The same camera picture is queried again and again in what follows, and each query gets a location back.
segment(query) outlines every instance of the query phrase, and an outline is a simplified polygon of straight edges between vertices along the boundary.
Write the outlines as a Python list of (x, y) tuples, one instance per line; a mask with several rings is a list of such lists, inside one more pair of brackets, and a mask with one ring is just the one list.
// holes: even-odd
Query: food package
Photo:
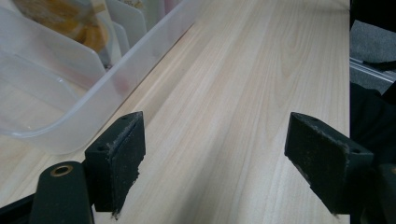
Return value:
[(93, 49), (105, 67), (121, 58), (105, 0), (12, 0), (19, 12)]

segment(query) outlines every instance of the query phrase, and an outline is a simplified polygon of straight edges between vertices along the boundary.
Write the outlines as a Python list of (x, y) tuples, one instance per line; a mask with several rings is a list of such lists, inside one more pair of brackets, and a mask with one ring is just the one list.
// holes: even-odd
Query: gray surface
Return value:
[[(396, 33), (355, 21), (350, 31), (350, 57), (372, 63), (396, 61)], [(396, 73), (387, 72), (384, 76), (388, 78), (350, 67), (350, 81), (365, 88), (384, 92), (396, 79)]]

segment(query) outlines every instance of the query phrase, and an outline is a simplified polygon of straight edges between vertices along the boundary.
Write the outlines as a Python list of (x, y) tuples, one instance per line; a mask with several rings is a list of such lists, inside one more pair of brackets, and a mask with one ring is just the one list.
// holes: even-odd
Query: wood grain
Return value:
[[(348, 49), (348, 1), (205, 0), (112, 119), (144, 111), (147, 155), (120, 219), (96, 223), (347, 223), (283, 150), (291, 111), (348, 133)], [(0, 143), (1, 205), (83, 160)]]

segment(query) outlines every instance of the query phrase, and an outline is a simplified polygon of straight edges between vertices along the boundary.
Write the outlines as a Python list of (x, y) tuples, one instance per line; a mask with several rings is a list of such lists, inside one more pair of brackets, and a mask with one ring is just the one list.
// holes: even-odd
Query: wooden table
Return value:
[[(291, 111), (348, 133), (348, 4), (205, 0), (109, 122), (142, 110), (146, 123), (147, 155), (117, 223), (347, 223), (283, 151)], [(33, 193), (52, 164), (84, 159), (5, 137), (0, 148), (1, 206)]]

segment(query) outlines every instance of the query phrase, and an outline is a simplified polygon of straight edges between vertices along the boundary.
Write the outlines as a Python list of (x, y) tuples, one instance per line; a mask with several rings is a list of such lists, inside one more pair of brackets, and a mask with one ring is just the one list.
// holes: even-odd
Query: clear plastic bin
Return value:
[(108, 71), (93, 50), (0, 7), (0, 134), (51, 154), (84, 148), (190, 28), (200, 3), (180, 1), (148, 32), (142, 21), (140, 34), (128, 34), (131, 15), (117, 18), (122, 3), (107, 0), (117, 35), (132, 46)]

